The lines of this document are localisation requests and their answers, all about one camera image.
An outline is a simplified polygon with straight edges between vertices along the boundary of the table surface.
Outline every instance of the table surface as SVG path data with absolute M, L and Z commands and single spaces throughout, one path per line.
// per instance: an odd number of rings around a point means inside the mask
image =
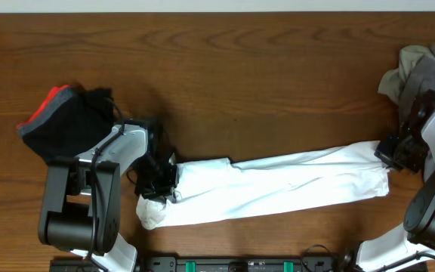
M 0 271 L 66 255 L 38 241 L 47 167 L 15 129 L 50 87 L 112 87 L 127 116 L 161 118 L 185 159 L 242 161 L 395 130 L 378 83 L 401 48 L 433 43 L 435 13 L 0 14 Z M 400 224 L 420 186 L 393 178 L 382 198 L 145 231 L 123 179 L 120 232 L 144 254 L 340 252 Z

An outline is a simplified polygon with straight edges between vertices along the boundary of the folded white fabric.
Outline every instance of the folded white fabric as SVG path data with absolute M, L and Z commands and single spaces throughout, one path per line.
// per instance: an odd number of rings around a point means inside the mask
M 143 227 L 200 224 L 291 212 L 385 196 L 387 172 L 378 141 L 231 164 L 229 159 L 178 165 L 177 203 L 139 199 Z

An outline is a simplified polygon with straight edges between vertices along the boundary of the gray fabric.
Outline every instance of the gray fabric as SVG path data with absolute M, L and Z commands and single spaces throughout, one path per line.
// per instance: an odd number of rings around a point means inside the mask
M 38 128 L 41 124 L 45 123 L 50 116 L 61 106 L 61 104 L 67 102 L 71 97 L 76 96 L 74 90 L 70 87 L 65 88 L 57 93 L 53 99 L 46 105 L 45 109 L 34 119 L 31 123 L 22 125 L 18 128 L 20 136 L 30 133 L 35 128 Z
M 411 45 L 400 51 L 399 67 L 388 71 L 378 86 L 379 94 L 386 94 L 399 106 L 399 124 L 408 119 L 418 94 L 435 91 L 435 47 L 431 49 Z M 429 152 L 424 164 L 424 180 L 435 170 Z
M 435 56 L 435 47 L 431 48 Z M 435 60 L 423 57 L 409 74 L 406 85 L 399 98 L 399 122 L 405 122 L 411 111 L 414 99 L 419 93 L 435 91 Z
M 420 45 L 404 47 L 399 53 L 399 67 L 384 74 L 378 86 L 378 93 L 387 95 L 398 104 L 409 74 L 424 56 L 435 60 L 429 48 Z

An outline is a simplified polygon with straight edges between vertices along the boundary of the black cloth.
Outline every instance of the black cloth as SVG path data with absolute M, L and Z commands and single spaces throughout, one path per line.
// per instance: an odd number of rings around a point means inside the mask
M 33 121 L 38 123 L 35 128 L 29 128 L 31 123 L 18 128 L 24 143 L 46 163 L 91 149 L 111 132 L 114 124 L 113 105 L 106 100 L 112 98 L 111 89 L 83 91 L 68 87 L 59 94 L 66 98 L 55 97 L 38 116 L 39 122 Z

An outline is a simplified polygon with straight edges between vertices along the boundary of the white towel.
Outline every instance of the white towel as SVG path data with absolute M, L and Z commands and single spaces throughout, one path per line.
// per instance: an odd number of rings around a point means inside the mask
M 272 215 L 385 196 L 387 172 L 378 141 L 231 164 L 178 165 L 177 203 L 139 199 L 143 227 L 178 226 Z

